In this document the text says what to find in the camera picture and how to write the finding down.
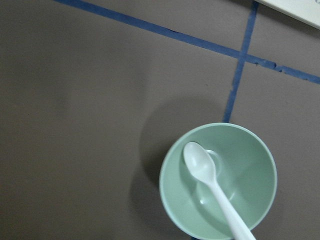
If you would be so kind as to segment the mint green bowl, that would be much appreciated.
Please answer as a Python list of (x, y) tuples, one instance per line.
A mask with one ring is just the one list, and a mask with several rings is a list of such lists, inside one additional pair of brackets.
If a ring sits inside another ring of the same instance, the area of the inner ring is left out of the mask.
[(183, 149), (196, 142), (216, 166), (217, 182), (249, 229), (267, 215), (277, 191), (277, 169), (266, 144), (250, 130), (210, 123), (182, 135), (169, 149), (159, 174), (163, 207), (172, 222), (198, 240), (231, 240), (233, 235), (209, 188), (187, 169)]

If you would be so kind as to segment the cream rabbit tray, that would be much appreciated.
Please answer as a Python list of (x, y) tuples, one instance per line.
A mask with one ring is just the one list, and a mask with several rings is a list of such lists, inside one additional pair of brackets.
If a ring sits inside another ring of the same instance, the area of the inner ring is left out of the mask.
[(257, 2), (320, 29), (319, 0), (258, 0)]

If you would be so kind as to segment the white plastic spoon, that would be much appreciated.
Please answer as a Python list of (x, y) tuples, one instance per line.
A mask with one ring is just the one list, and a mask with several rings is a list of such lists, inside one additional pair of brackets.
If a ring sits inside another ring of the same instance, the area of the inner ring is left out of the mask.
[(236, 240), (254, 240), (255, 236), (232, 206), (217, 181), (214, 161), (208, 152), (196, 142), (188, 142), (183, 148), (184, 162), (190, 174), (205, 184), (215, 197), (228, 226)]

